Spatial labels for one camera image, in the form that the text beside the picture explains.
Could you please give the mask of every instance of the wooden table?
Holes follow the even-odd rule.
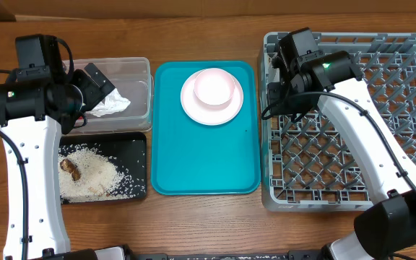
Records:
[[[0,69],[17,67],[17,36],[43,33],[63,38],[74,59],[147,57],[152,74],[166,61],[182,60],[243,60],[257,71],[266,33],[306,26],[322,32],[416,32],[416,14],[0,23]],[[150,161],[150,133],[147,138]],[[0,140],[0,259],[8,215],[5,160]],[[243,196],[162,196],[149,185],[144,201],[64,205],[62,211],[72,250],[128,243],[138,254],[173,255],[320,248],[350,233],[359,214],[269,212],[259,189]],[[403,253],[416,258],[416,246]]]

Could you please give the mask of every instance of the clear plastic bin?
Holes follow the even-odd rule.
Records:
[[[153,81],[146,58],[91,58],[74,60],[75,69],[93,63],[131,104],[121,112],[101,117],[87,113],[87,125],[70,134],[149,131],[152,128]]]

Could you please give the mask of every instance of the crumpled paper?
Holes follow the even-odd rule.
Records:
[[[117,89],[114,89],[110,94],[105,97],[104,100],[100,101],[95,108],[88,113],[93,116],[101,117],[104,115],[110,115],[113,113],[124,111],[128,105],[131,104],[125,97],[121,97]]]

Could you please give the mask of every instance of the gray dish rack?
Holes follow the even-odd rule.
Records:
[[[270,61],[287,32],[264,36],[259,59],[261,109],[267,85],[279,81]],[[364,72],[378,112],[416,163],[416,33],[314,32],[325,53],[347,51]],[[332,123],[318,111],[292,124],[287,116],[262,121],[262,201],[272,211],[366,210],[373,204],[359,167]]]

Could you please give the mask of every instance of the blue tray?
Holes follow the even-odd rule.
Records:
[[[181,89],[193,73],[220,68],[238,79],[243,106],[231,121],[205,126],[190,119]],[[155,75],[152,185],[164,195],[247,194],[260,182],[253,69],[243,61],[168,62]]]

